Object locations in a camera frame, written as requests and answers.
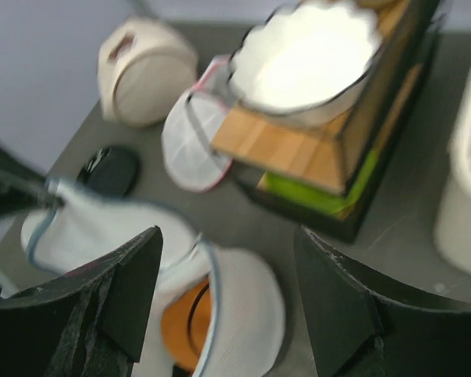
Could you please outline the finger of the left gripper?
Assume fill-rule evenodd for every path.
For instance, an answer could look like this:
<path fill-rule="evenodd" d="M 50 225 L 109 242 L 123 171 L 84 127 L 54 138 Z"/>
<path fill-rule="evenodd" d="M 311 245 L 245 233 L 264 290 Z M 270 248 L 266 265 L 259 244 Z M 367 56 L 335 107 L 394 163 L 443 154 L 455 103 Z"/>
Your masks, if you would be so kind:
<path fill-rule="evenodd" d="M 35 209 L 57 209 L 64 201 L 48 190 L 47 177 L 0 146 L 0 219 Z"/>

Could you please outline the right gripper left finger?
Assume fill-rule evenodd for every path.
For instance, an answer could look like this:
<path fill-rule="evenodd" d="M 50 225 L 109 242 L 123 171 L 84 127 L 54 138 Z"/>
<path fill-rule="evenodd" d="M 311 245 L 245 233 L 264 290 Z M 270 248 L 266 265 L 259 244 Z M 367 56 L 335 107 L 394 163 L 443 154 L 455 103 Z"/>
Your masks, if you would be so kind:
<path fill-rule="evenodd" d="M 162 244 L 153 227 L 61 277 L 0 296 L 0 376 L 129 376 Z"/>

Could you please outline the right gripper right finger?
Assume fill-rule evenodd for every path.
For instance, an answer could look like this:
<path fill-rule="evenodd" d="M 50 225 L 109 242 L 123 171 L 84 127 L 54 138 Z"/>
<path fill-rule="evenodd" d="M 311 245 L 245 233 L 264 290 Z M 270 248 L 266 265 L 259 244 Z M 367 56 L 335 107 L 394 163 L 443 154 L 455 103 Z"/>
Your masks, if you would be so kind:
<path fill-rule="evenodd" d="M 471 376 L 471 303 L 399 282 L 305 227 L 294 253 L 319 376 Z"/>

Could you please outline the orange bra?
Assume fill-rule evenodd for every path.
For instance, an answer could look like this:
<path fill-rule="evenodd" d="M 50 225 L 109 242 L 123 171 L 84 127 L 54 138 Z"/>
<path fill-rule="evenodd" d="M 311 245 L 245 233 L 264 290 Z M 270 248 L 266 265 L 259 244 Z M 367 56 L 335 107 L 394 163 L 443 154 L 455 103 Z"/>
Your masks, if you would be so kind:
<path fill-rule="evenodd" d="M 200 360 L 212 317 L 210 279 L 189 288 L 163 312 L 161 336 L 175 364 L 194 372 Z"/>

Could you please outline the white mesh laundry bag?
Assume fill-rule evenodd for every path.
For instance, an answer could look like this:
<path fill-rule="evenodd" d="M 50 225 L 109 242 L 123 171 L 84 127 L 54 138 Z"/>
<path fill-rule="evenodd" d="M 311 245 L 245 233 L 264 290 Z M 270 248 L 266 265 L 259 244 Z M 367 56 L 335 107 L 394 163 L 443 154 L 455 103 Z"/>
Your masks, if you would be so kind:
<path fill-rule="evenodd" d="M 223 248 L 205 238 L 179 211 L 150 199 L 116 199 L 67 178 L 48 190 L 64 205 L 34 210 L 22 225 L 27 260 L 59 275 L 112 252 L 158 227 L 163 247 L 141 360 L 135 376 L 169 376 L 173 358 L 159 323 L 165 310 L 202 278 L 210 282 L 212 313 L 196 376 L 263 376 L 278 357 L 286 310 L 275 274 L 257 254 Z"/>

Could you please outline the black wire wooden rack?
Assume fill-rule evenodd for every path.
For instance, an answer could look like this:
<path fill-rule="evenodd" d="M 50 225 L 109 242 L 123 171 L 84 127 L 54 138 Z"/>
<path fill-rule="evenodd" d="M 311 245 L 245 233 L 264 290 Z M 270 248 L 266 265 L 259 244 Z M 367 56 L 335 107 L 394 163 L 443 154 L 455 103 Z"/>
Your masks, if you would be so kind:
<path fill-rule="evenodd" d="M 382 54 L 349 110 L 319 127 L 294 128 L 237 105 L 211 147 L 239 163 L 235 182 L 255 203 L 335 239 L 354 241 L 428 75 L 443 17 L 439 1 L 397 1 L 383 8 Z M 379 160 L 367 187 L 340 214 L 323 214 L 258 187 L 265 173 L 273 173 L 346 197 L 372 149 Z"/>

